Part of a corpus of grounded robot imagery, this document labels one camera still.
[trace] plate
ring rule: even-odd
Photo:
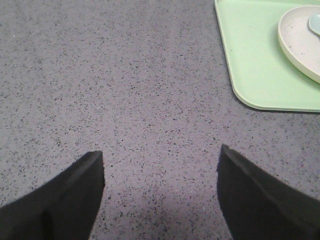
[[[278,38],[285,56],[302,73],[320,83],[320,36],[309,29],[311,15],[320,13],[319,5],[295,7],[278,24]]]

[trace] speckled surface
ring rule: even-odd
[[[0,206],[101,150],[90,239],[230,240],[222,143],[320,200],[320,115],[236,99],[211,0],[4,1],[0,31]]]

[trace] spoon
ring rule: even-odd
[[[309,28],[320,36],[320,13],[315,13],[309,18]]]

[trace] green tray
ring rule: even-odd
[[[320,84],[287,59],[278,40],[281,16],[303,5],[320,0],[215,0],[233,92],[246,105],[320,112]]]

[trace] gray speckled countertop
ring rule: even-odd
[[[320,115],[236,99],[212,0],[4,1],[0,31],[0,206],[101,150],[91,239],[230,240],[222,143],[320,199]]]

